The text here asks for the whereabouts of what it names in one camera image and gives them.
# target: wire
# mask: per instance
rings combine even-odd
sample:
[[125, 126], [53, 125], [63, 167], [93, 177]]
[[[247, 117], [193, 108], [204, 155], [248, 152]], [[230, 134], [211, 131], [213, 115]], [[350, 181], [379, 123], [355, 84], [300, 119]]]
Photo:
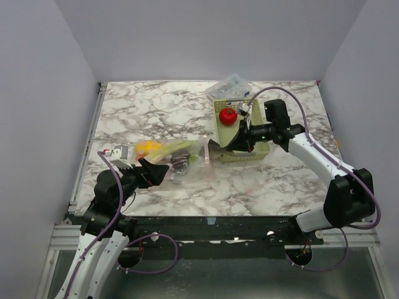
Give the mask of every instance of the wire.
[[175, 246], [175, 257], [173, 258], [173, 261], [171, 264], [169, 264], [169, 266], [167, 266], [166, 268], [162, 269], [162, 270], [157, 270], [157, 271], [139, 271], [139, 270], [134, 270], [134, 269], [129, 269], [129, 268], [123, 268], [119, 262], [118, 262], [118, 268], [123, 269], [125, 271], [131, 272], [131, 273], [138, 273], [138, 274], [147, 274], [147, 275], [154, 275], [154, 274], [161, 274], [164, 273], [166, 271], [169, 271], [177, 262], [177, 258], [178, 258], [178, 246], [175, 240], [173, 240], [172, 237], [170, 237], [169, 235], [164, 235], [164, 234], [150, 234], [150, 235], [144, 235], [143, 237], [140, 237], [132, 242], [130, 242], [129, 244], [127, 244], [127, 247], [137, 243], [137, 242], [141, 242], [144, 239], [150, 238], [150, 237], [164, 237], [170, 240], [170, 242], [172, 242], [173, 246]]
[[344, 253], [344, 257], [342, 257], [342, 259], [339, 261], [339, 263], [335, 266], [332, 266], [330, 268], [309, 268], [309, 267], [305, 267], [305, 266], [300, 266], [296, 263], [294, 263], [291, 258], [288, 256], [288, 254], [286, 253], [286, 258], [288, 261], [290, 261], [291, 265], [299, 268], [301, 270], [305, 270], [305, 271], [310, 271], [310, 272], [328, 272], [328, 271], [332, 271], [335, 270], [339, 267], [342, 266], [342, 264], [346, 261], [347, 257], [348, 257], [348, 253], [349, 253], [349, 243], [348, 243], [348, 238], [347, 235], [345, 234], [345, 232], [342, 229], [339, 229], [345, 239], [345, 253]]
[[[111, 170], [111, 172], [112, 172], [112, 174], [113, 174], [113, 176], [114, 176], [114, 178], [115, 178], [115, 180], [116, 180], [116, 182], [117, 182], [118, 190], [119, 190], [119, 205], [118, 205], [118, 209], [117, 209], [117, 211], [116, 211], [114, 217], [112, 218], [112, 220], [111, 220], [111, 221], [108, 223], [108, 225], [99, 233], [99, 235], [96, 236], [96, 238], [95, 238], [93, 241], [91, 241], [91, 243], [86, 247], [86, 249], [83, 251], [82, 255], [80, 256], [79, 261], [76, 263], [76, 266], [75, 266], [75, 268], [74, 268], [74, 271], [72, 272], [72, 275], [70, 276], [70, 280], [69, 280], [69, 283], [68, 283], [68, 286], [67, 286], [67, 289], [66, 289], [66, 291], [65, 291], [65, 294], [64, 294], [63, 299], [68, 298], [70, 289], [72, 288], [72, 284], [73, 284], [73, 282], [74, 282], [74, 280], [75, 280], [75, 278], [76, 278], [76, 275], [77, 275], [77, 272], [78, 272], [78, 270], [79, 270], [80, 265], [81, 265], [82, 262], [84, 261], [85, 256], [89, 253], [90, 249], [94, 246], [94, 244], [95, 244], [98, 240], [100, 240], [100, 239], [102, 238], [102, 236], [109, 230], [109, 228], [111, 228], [111, 227], [113, 226], [113, 224], [115, 223], [115, 221], [118, 219], [118, 217], [119, 217], [119, 215], [120, 215], [120, 211], [122, 210], [122, 206], [123, 206], [123, 189], [122, 189], [122, 184], [121, 184], [121, 182], [120, 182], [119, 175], [118, 175], [118, 173], [114, 170], [114, 168], [112, 167], [111, 163], [109, 163], [108, 160], [104, 157], [104, 152], [103, 152], [103, 151], [98, 151], [97, 154], [98, 154], [98, 155], [100, 156], [100, 158], [104, 161], [104, 163], [109, 167], [109, 169]], [[161, 235], [161, 234], [159, 234], [159, 236], [166, 237], [166, 238], [168, 238], [168, 239], [171, 239], [171, 240], [174, 242], [174, 244], [175, 244], [175, 249], [176, 249], [176, 256], [177, 256], [178, 252], [177, 252], [177, 245], [176, 245], [175, 240], [173, 240], [171, 237], [166, 236], [166, 235]], [[172, 266], [174, 266], [175, 263], [176, 263], [176, 262], [174, 261], [174, 263], [173, 263], [170, 267], [168, 267], [166, 270], [164, 269], [164, 272], [167, 271], [167, 270], [169, 270], [170, 268], [172, 268]]]
[[135, 202], [135, 199], [136, 199], [136, 191], [133, 192], [133, 199], [132, 199], [132, 202], [126, 207], [126, 209], [124, 209], [124, 210], [121, 212], [121, 214], [123, 214], [124, 212], [126, 212], [126, 210]]
[[317, 142], [315, 140], [313, 140], [313, 138], [310, 136], [309, 134], [309, 127], [307, 124], [307, 120], [306, 120], [306, 114], [305, 114], [305, 110], [304, 107], [302, 106], [302, 104], [300, 103], [300, 101], [298, 100], [298, 98], [289, 90], [286, 90], [285, 88], [282, 87], [278, 87], [278, 86], [271, 86], [271, 87], [266, 87], [264, 89], [261, 89], [260, 91], [258, 91], [257, 93], [254, 94], [254, 96], [249, 100], [247, 105], [250, 105], [255, 98], [260, 95], [262, 92], [265, 92], [267, 90], [271, 90], [271, 89], [277, 89], [277, 90], [282, 90], [283, 92], [287, 93], [288, 95], [290, 95], [295, 102], [298, 104], [300, 112], [302, 113], [302, 118], [304, 120], [304, 127], [305, 127], [305, 135], [307, 140], [314, 146], [314, 148], [320, 153], [322, 154], [327, 160], [329, 160], [332, 164], [336, 165], [338, 168], [342, 169], [343, 171], [345, 171], [347, 174], [349, 174], [356, 182], [359, 183], [359, 185], [361, 185], [361, 187], [366, 191], [366, 193], [368, 194], [368, 196], [370, 196], [370, 198], [372, 199], [374, 205], [375, 205], [375, 210], [377, 213], [376, 219], [374, 221], [374, 223], [370, 224], [370, 225], [365, 225], [365, 226], [356, 226], [356, 225], [348, 225], [348, 227], [354, 228], [354, 229], [362, 229], [362, 230], [367, 230], [367, 229], [373, 229], [375, 228], [381, 221], [381, 208], [380, 208], [380, 204], [377, 201], [377, 198], [375, 198], [373, 192], [371, 192], [371, 190], [366, 186], [365, 183], [363, 183], [363, 181], [361, 179], [359, 179], [350, 169], [347, 169], [345, 166], [342, 166], [340, 164], [340, 162], [336, 162], [336, 160], [334, 160], [333, 158], [330, 157], [330, 155], [323, 150], [323, 148], [321, 148]]

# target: white wall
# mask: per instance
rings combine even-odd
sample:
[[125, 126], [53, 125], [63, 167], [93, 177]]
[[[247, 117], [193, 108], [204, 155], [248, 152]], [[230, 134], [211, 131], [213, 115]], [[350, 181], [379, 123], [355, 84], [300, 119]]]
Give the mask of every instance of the white wall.
[[55, 0], [101, 81], [321, 79], [365, 0]]
[[399, 1], [368, 0], [320, 90], [343, 157], [371, 170], [378, 235], [399, 294]]
[[53, 0], [0, 1], [0, 298], [34, 298], [97, 81]]

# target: marble tabletop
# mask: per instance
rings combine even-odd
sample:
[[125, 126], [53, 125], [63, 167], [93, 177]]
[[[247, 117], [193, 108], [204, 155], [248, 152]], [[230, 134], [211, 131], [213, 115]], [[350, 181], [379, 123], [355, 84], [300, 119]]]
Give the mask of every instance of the marble tabletop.
[[[215, 82], [162, 81], [108, 83], [89, 161], [77, 195], [81, 216], [94, 197], [95, 178], [106, 169], [98, 150], [134, 146], [142, 139], [216, 138], [213, 106], [204, 91]], [[280, 86], [294, 93], [305, 108], [310, 132], [339, 156], [316, 82], [250, 82], [252, 92]], [[279, 90], [263, 93], [259, 102], [286, 101], [291, 123], [303, 123], [293, 99]], [[273, 216], [294, 215], [320, 206], [327, 188], [299, 159], [271, 144], [262, 161], [213, 162], [211, 181], [168, 191], [137, 190], [124, 212], [131, 216]]]

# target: white cable clip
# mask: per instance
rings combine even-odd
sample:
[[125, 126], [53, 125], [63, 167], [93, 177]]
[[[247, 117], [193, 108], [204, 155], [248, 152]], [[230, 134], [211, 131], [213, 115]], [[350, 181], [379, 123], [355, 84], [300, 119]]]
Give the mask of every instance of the white cable clip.
[[309, 143], [310, 143], [310, 146], [314, 146], [315, 143], [316, 143], [316, 140], [313, 139], [313, 138], [311, 138], [310, 141], [309, 141]]

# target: clear plastic bag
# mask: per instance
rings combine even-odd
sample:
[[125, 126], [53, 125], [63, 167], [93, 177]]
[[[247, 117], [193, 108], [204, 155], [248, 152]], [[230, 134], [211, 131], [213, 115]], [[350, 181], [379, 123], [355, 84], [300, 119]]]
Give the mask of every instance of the clear plastic bag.
[[169, 166], [157, 189], [195, 185], [212, 177], [208, 139], [203, 136], [198, 140], [140, 140], [134, 152], [131, 164], [139, 165], [137, 159], [143, 157], [150, 163]]

